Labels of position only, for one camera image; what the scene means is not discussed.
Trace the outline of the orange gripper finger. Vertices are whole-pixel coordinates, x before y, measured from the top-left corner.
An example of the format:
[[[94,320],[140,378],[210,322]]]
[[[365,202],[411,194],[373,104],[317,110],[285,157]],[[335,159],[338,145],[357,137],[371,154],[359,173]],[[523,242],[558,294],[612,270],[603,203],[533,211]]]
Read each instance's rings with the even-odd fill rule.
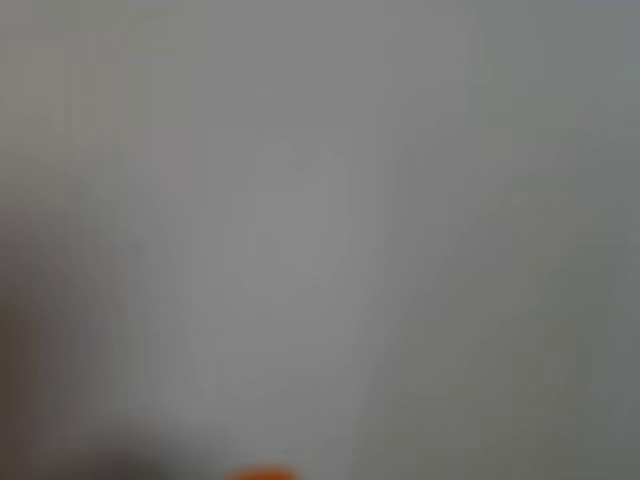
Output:
[[[298,473],[292,468],[278,465],[245,466],[229,471],[225,480],[299,480]]]

